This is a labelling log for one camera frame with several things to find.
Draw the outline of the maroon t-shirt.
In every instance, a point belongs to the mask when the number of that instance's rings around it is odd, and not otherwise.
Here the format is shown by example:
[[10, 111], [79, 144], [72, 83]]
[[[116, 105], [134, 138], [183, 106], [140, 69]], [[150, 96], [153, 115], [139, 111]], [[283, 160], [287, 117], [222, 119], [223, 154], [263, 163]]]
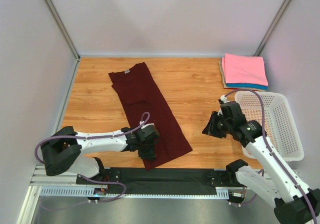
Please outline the maroon t-shirt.
[[144, 160], [147, 170], [179, 158], [193, 149], [185, 138], [164, 96], [160, 92], [146, 63], [135, 64], [122, 72], [108, 74], [131, 127], [148, 112], [148, 123], [159, 132], [155, 146], [155, 160]]

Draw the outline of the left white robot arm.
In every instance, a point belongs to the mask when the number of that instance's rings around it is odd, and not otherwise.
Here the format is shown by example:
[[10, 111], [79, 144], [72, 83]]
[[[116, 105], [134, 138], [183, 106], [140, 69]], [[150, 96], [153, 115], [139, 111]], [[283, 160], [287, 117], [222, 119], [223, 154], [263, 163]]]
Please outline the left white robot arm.
[[47, 176], [75, 173], [94, 182], [107, 180], [100, 158], [88, 157], [96, 152], [137, 152], [143, 160], [155, 160], [155, 144], [160, 134], [154, 124], [122, 128], [107, 133], [76, 132], [64, 127], [39, 144]]

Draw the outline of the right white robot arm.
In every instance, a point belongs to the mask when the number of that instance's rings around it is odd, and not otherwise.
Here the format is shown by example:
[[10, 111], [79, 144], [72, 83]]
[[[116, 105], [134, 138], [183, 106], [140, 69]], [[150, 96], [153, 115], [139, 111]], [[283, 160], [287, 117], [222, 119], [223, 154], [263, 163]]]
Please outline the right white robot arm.
[[316, 223], [320, 213], [319, 189], [311, 189], [282, 159], [263, 124], [248, 121], [235, 101], [219, 103], [220, 110], [212, 112], [203, 134], [217, 138], [231, 135], [269, 175], [263, 177], [238, 159], [226, 166], [230, 180], [248, 187], [267, 202], [280, 223]]

